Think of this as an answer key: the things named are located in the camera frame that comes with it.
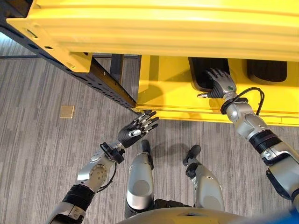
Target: yellow metal frame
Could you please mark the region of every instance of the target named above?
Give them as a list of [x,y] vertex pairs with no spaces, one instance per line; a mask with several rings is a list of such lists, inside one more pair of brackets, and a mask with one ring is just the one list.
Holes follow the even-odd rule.
[[298,0],[35,0],[7,22],[76,72],[84,52],[299,61]]
[[[246,60],[229,59],[237,92],[260,87],[265,101],[260,116],[269,125],[299,126],[299,63],[287,63],[287,79],[273,85],[252,82],[246,75]],[[197,98],[187,57],[142,56],[138,100],[135,111],[156,110],[163,119],[228,122],[220,108],[222,99]],[[259,92],[245,95],[256,111]]]

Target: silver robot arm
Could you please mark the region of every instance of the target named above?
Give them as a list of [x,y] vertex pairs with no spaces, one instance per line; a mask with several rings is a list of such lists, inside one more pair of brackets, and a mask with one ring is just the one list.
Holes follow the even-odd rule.
[[[124,158],[125,148],[145,136],[158,126],[158,117],[151,118],[156,112],[145,111],[118,133],[117,141],[102,143],[100,150],[95,152],[89,162],[79,171],[77,180],[66,196],[53,210],[47,224],[80,224],[94,195],[104,190],[111,182],[116,172],[116,164]],[[114,173],[108,184],[103,186],[108,170],[114,165]]]
[[[236,85],[228,73],[219,69],[208,69],[206,74],[211,78],[214,87],[211,92],[198,96],[225,100],[221,108],[222,114],[227,114],[236,131],[252,144],[264,163],[269,166],[266,175],[275,190],[282,197],[291,200],[299,211],[299,154],[274,134],[258,116],[263,103],[263,92],[252,87],[237,95]],[[248,100],[240,98],[250,90],[261,93],[261,104],[256,114]]]

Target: yellow plastic panel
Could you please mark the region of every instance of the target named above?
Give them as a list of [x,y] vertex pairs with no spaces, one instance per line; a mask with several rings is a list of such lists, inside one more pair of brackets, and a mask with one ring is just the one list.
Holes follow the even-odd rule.
[[[228,60],[237,92],[260,87],[265,101],[260,116],[272,125],[299,126],[299,63],[287,63],[287,79],[273,85],[256,84],[246,76],[246,61]],[[135,110],[157,110],[163,119],[230,122],[222,115],[222,99],[197,98],[201,93],[192,85],[187,57],[142,56],[139,93]],[[259,92],[246,94],[254,111],[258,108]]]
[[59,61],[68,52],[299,61],[298,0],[36,0],[26,19],[7,21],[61,48]]

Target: wire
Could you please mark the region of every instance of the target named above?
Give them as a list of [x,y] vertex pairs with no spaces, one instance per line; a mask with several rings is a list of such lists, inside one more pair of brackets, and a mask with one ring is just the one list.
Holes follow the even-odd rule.
[[259,115],[260,114],[260,111],[261,111],[261,109],[262,109],[262,106],[263,106],[263,101],[265,100],[265,94],[264,94],[264,92],[260,89],[260,88],[257,88],[257,87],[251,87],[251,88],[248,88],[248,89],[246,89],[246,90],[244,90],[243,92],[241,92],[233,101],[232,101],[232,103],[234,103],[235,101],[237,101],[239,98],[240,98],[240,96],[242,96],[242,95],[244,95],[245,93],[247,93],[247,92],[250,92],[250,91],[252,91],[252,90],[257,90],[257,91],[259,91],[260,92],[260,103],[258,104],[259,106],[258,106],[258,109],[257,109],[257,111],[256,111],[256,115]]
[[100,187],[99,190],[97,191],[97,193],[105,190],[112,183],[112,180],[113,180],[113,178],[115,176],[115,173],[116,173],[116,165],[117,165],[117,163],[114,164],[114,172],[113,172],[113,175],[112,175],[111,179],[109,180],[109,182],[106,185]]

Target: robotic hand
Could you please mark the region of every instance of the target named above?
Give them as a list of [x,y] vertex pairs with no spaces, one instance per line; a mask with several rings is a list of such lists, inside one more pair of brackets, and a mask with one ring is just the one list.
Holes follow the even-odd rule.
[[[219,69],[208,69],[205,74],[213,82],[213,89],[198,97],[225,100],[221,113],[227,114],[237,132],[252,144],[264,163],[269,166],[266,175],[275,190],[282,197],[292,200],[294,207],[299,211],[299,155],[274,134],[258,116],[263,104],[263,91],[252,87],[237,95],[236,85],[228,73]],[[261,94],[256,114],[248,104],[248,100],[240,98],[251,90],[258,90]]]
[[[116,172],[116,163],[124,158],[125,148],[132,146],[140,138],[158,126],[159,118],[151,118],[156,112],[145,111],[118,133],[117,141],[102,143],[89,162],[79,171],[73,184],[62,202],[60,202],[46,221],[47,224],[80,224],[94,195],[111,184]],[[107,171],[114,165],[112,178],[103,186]]]

